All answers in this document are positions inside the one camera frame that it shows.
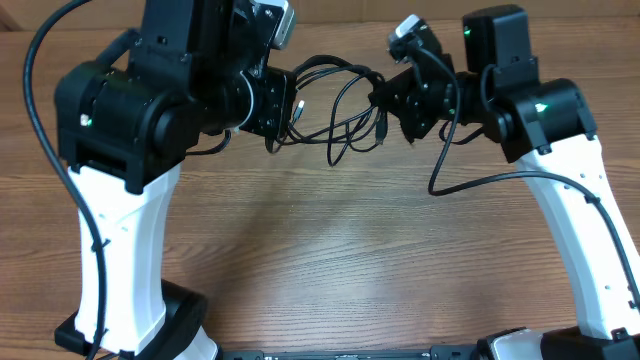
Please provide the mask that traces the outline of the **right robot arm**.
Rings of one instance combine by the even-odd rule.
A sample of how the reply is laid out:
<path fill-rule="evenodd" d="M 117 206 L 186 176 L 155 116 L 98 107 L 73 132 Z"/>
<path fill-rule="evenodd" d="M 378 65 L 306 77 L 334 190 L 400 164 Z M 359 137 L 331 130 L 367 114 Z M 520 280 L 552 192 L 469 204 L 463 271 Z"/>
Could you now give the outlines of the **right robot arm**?
<path fill-rule="evenodd" d="M 502 148 L 512 177 L 539 204 L 572 288 L 577 323 L 506 330 L 478 340 L 468 359 L 635 359 L 639 254 L 607 179 L 595 119 L 579 87 L 542 81 L 527 12 L 493 6 L 462 19 L 467 68 L 456 72 L 426 21 L 411 15 L 389 35 L 401 74 L 371 94 L 408 141 L 440 120 L 478 124 Z"/>

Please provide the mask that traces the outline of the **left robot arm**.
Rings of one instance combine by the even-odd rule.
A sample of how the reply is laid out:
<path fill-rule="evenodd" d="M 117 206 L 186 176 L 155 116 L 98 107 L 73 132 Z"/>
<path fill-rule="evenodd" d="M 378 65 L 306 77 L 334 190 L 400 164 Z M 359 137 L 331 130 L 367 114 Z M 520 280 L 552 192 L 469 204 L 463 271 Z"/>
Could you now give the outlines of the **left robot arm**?
<path fill-rule="evenodd" d="M 89 214 L 82 293 L 54 333 L 88 355 L 218 359 L 204 296 L 162 277 L 165 224 L 201 135 L 284 134 L 295 76 L 268 63 L 296 24 L 285 1 L 149 0 L 141 25 L 74 68 L 55 92 L 58 146 Z"/>

